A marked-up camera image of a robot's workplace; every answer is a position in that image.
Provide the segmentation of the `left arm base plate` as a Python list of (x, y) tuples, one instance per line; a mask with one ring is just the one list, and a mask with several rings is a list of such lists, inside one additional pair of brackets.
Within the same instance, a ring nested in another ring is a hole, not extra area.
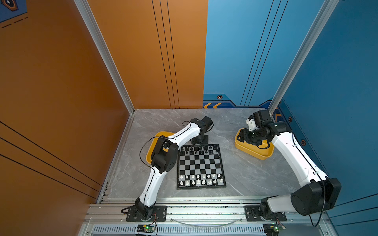
[(127, 222), (165, 222), (167, 216), (167, 206), (155, 205), (147, 210), (138, 209), (137, 206), (131, 206), (127, 213)]

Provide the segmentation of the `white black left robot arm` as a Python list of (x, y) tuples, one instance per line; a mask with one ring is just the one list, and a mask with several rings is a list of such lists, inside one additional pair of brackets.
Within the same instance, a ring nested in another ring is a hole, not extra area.
[(179, 149), (191, 141), (193, 144), (204, 144), (208, 140), (206, 132), (211, 130), (213, 121), (208, 116), (199, 120), (193, 118), (180, 131), (169, 136), (158, 135), (153, 138), (155, 145), (148, 155), (151, 159), (150, 175), (141, 195), (135, 201), (135, 209), (143, 220), (153, 216), (157, 194), (166, 174), (175, 166)]

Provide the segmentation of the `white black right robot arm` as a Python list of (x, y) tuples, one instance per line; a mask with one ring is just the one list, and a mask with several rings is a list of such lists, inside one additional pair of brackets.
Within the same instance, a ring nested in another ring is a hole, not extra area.
[(282, 212), (297, 212), (303, 216), (333, 209), (342, 185), (337, 178), (329, 178), (301, 148), (294, 133), (285, 122), (272, 121), (256, 124), (246, 120), (248, 128), (240, 129), (235, 137), (236, 147), (255, 156), (264, 141), (274, 146), (292, 168), (300, 188), (289, 195), (267, 197), (261, 200), (259, 215), (262, 219), (276, 220)]

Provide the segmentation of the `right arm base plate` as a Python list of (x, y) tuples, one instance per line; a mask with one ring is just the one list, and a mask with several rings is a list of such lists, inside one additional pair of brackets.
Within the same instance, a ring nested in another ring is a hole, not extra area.
[(264, 206), (249, 205), (244, 206), (247, 221), (287, 221), (284, 212), (271, 212)]

